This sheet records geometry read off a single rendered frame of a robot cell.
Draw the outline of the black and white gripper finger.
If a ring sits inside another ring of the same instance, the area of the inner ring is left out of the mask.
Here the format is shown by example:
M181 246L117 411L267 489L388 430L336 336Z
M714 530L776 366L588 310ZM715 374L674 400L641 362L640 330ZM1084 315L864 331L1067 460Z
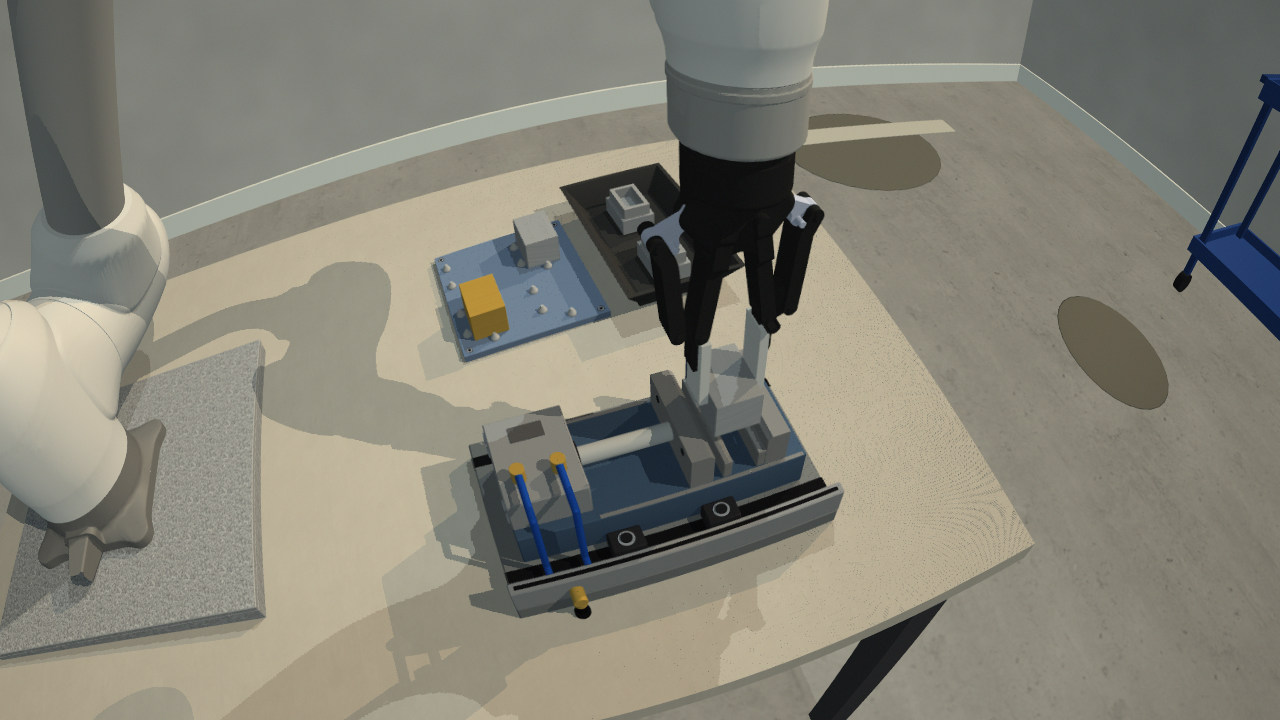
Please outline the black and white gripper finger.
M794 209L785 219L781 232L774 274L774 228L765 213L758 213L753 218L755 251L744 252L751 307L746 307L742 357L760 388L764 386L769 336L781 327L776 318L783 313L792 315L797 310L813 236L826 217L809 193L799 192L794 196Z
M678 254L678 237L684 233L678 225L678 217L684 208L685 204L657 225L652 222L643 222L637 225L637 234L650 252L660 324L672 345L684 343L684 356L687 360L687 384L698 405L701 406L708 404L709 395L710 331L723 275L724 272L730 270L733 243L739 238L739 227L731 219L721 222L717 227L712 254L705 252L692 240L695 254L684 307L678 263L675 258Z

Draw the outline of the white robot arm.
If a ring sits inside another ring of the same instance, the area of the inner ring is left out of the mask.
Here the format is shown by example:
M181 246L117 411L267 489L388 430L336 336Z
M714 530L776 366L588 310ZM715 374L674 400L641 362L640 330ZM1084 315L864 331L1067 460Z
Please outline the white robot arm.
M803 147L829 0L649 1L666 45L667 122L684 146L730 161ZM92 582L102 552L154 539L166 428L125 430L116 411L163 297L169 242L123 183L113 0L6 6L44 208L32 293L0 301L0 483L47 521L38 562L69 560L70 577Z

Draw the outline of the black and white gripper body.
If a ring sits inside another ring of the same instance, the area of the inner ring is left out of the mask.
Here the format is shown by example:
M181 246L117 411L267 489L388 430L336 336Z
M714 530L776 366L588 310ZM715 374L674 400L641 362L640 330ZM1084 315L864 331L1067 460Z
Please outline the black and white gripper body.
M730 161L678 142L680 195L673 214L685 204L678 225L712 254L718 224L731 219L739 227L732 255L755 251L753 218L765 213L776 232L794 209L795 154L772 161Z

